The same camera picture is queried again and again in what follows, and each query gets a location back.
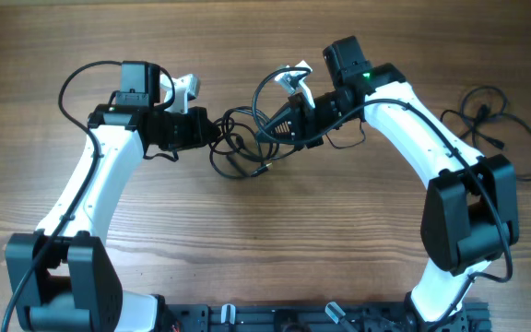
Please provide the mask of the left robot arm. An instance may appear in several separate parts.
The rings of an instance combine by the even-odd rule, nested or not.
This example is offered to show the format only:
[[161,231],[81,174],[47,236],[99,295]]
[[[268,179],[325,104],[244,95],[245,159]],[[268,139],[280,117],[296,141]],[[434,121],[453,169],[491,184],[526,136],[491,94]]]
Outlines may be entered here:
[[177,161],[219,130],[195,105],[199,78],[171,77],[148,62],[123,61],[120,87],[81,125],[86,145],[63,193],[31,232],[5,249],[12,295],[2,328],[26,331],[178,331],[182,315],[157,294],[127,291],[105,244],[113,213],[138,165],[157,147]]

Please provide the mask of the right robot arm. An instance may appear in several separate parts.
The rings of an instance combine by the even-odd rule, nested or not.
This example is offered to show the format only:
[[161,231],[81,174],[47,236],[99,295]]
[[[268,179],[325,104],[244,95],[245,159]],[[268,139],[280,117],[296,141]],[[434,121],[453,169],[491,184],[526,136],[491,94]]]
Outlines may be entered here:
[[513,165],[455,136],[394,65],[372,65],[355,37],[334,41],[323,57],[333,90],[320,97],[306,86],[311,68],[305,63],[282,66],[268,76],[289,98],[272,118],[255,118],[257,139],[313,148],[354,119],[383,134],[426,189],[420,237],[429,260],[405,299],[401,324],[418,331],[450,324],[472,284],[488,276],[490,263],[512,258],[519,239]]

